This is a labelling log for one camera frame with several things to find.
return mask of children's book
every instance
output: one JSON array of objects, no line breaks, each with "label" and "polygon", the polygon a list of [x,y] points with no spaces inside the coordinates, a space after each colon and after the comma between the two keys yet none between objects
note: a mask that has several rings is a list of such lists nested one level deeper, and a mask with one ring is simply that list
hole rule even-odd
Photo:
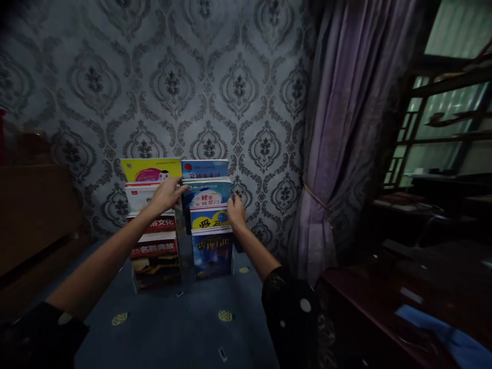
[{"label": "children's book", "polygon": [[[130,223],[139,212],[133,212],[127,215],[127,223]],[[165,213],[159,215],[150,226],[145,230],[143,235],[149,233],[159,233],[159,232],[167,232],[167,231],[175,231],[176,230],[176,217],[173,209],[167,210]]]},{"label": "children's book", "polygon": [[190,207],[191,229],[228,226],[227,204]]},{"label": "children's book", "polygon": [[191,234],[191,206],[219,205],[227,203],[231,196],[231,180],[228,177],[183,180],[188,189],[183,193],[182,206],[187,234]]},{"label": "children's book", "polygon": [[230,226],[192,230],[197,279],[208,279],[234,272],[233,236]]},{"label": "children's book", "polygon": [[182,160],[184,179],[227,177],[229,160]]},{"label": "children's book", "polygon": [[155,181],[127,182],[125,184],[125,193],[130,211],[132,213],[138,213],[145,208],[152,199],[152,196],[154,196],[154,192],[160,183]]},{"label": "children's book", "polygon": [[180,177],[180,158],[120,159],[128,182],[165,181]]},{"label": "children's book", "polygon": [[136,291],[181,281],[176,232],[151,235],[153,240],[137,244],[130,254]]}]

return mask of damask wallpaper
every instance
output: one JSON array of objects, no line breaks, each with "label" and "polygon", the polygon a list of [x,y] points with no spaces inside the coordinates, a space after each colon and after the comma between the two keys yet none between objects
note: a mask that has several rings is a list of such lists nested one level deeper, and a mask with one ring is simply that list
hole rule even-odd
[{"label": "damask wallpaper", "polygon": [[7,134],[47,133],[95,238],[125,223],[118,158],[228,158],[249,226],[285,255],[316,44],[303,0],[16,3],[0,39]]}]

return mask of polka dot sleeve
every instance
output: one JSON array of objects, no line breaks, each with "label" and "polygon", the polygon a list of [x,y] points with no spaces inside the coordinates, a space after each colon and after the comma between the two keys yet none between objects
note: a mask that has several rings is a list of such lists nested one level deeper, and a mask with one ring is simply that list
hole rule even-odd
[{"label": "polka dot sleeve", "polygon": [[80,320],[41,302],[13,324],[0,327],[0,354],[6,367],[73,367],[89,328]]},{"label": "polka dot sleeve", "polygon": [[336,367],[333,325],[306,282],[281,266],[265,279],[261,301],[282,369]]}]

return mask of hand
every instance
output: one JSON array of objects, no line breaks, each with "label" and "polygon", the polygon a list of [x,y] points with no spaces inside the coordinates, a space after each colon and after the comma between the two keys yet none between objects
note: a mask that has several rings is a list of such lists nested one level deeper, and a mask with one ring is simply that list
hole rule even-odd
[{"label": "hand", "polygon": [[157,218],[166,210],[174,207],[179,203],[181,195],[188,189],[188,185],[182,185],[180,188],[176,188],[176,185],[183,177],[172,177],[167,181],[162,182],[157,190],[154,192],[154,196],[150,200],[150,203],[143,210],[153,219]]},{"label": "hand", "polygon": [[241,198],[234,193],[234,200],[232,197],[227,200],[227,218],[233,231],[246,228],[246,212]]}]

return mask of blue book cover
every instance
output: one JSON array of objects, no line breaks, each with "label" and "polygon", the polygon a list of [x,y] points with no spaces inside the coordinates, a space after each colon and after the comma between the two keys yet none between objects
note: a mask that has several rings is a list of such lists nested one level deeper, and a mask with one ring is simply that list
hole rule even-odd
[{"label": "blue book cover", "polygon": [[186,221],[186,232],[191,234],[190,207],[227,203],[231,196],[231,180],[228,177],[213,180],[183,180],[188,189],[183,193],[182,206]]},{"label": "blue book cover", "polygon": [[190,207],[191,229],[229,226],[227,204]]},{"label": "blue book cover", "polygon": [[227,177],[229,160],[182,160],[184,179]]},{"label": "blue book cover", "polygon": [[193,230],[193,260],[197,279],[231,274],[234,270],[231,227]]}]

